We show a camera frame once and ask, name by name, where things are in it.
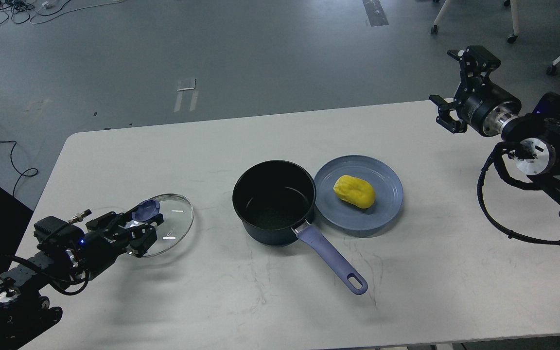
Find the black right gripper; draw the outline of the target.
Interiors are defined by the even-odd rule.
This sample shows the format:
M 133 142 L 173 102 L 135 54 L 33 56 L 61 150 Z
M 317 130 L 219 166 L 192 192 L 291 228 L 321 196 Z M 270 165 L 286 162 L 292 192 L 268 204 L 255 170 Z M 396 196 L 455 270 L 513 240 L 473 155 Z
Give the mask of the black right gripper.
M 447 102 L 440 95 L 429 95 L 438 107 L 436 122 L 453 134 L 467 132 L 468 125 L 483 137 L 501 134 L 522 109 L 518 98 L 490 83 L 490 74 L 501 66 L 501 60 L 484 46 L 451 49 L 447 55 L 460 66 L 460 84 L 455 94 L 462 97 Z M 451 116 L 456 110 L 461 120 Z

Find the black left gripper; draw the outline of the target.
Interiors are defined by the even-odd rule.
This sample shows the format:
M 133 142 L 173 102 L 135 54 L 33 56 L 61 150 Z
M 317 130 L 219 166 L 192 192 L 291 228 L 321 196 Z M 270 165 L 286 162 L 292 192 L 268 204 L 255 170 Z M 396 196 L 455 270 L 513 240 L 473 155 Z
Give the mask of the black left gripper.
M 108 212 L 87 221 L 81 255 L 90 273 L 104 272 L 126 252 L 126 248 L 127 255 L 136 258 L 149 258 L 162 253 L 158 224 L 152 222 L 145 226 L 132 220 L 132 212 Z

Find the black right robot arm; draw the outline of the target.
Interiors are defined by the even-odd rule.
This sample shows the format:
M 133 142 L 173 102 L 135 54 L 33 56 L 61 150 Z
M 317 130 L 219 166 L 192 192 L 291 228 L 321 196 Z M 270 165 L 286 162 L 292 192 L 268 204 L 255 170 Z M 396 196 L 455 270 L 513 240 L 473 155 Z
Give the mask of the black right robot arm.
M 560 246 L 517 233 L 497 222 L 484 201 L 484 182 L 489 168 L 500 179 L 523 191 L 542 191 L 560 207 L 560 95 L 545 93 L 531 113 L 521 115 L 522 103 L 490 79 L 501 61 L 484 46 L 448 50 L 460 67 L 460 83 L 451 102 L 439 95 L 429 100 L 437 106 L 436 122 L 457 134 L 472 128 L 482 137 L 499 136 L 476 184 L 482 213 L 489 223 L 510 239 L 539 245 Z

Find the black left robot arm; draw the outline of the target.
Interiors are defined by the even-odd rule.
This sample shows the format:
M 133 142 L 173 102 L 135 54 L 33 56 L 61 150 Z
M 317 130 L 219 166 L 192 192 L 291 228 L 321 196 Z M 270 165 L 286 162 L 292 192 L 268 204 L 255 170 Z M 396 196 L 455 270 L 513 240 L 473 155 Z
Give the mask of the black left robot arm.
M 108 212 L 77 224 L 89 209 L 68 221 L 49 216 L 34 224 L 38 253 L 29 259 L 1 255 L 17 266 L 0 275 L 0 350 L 18 350 L 63 316 L 40 291 L 46 286 L 65 296 L 84 291 L 88 283 L 112 266 L 125 253 L 143 257 L 157 241 L 157 228 L 164 222 L 158 209 Z

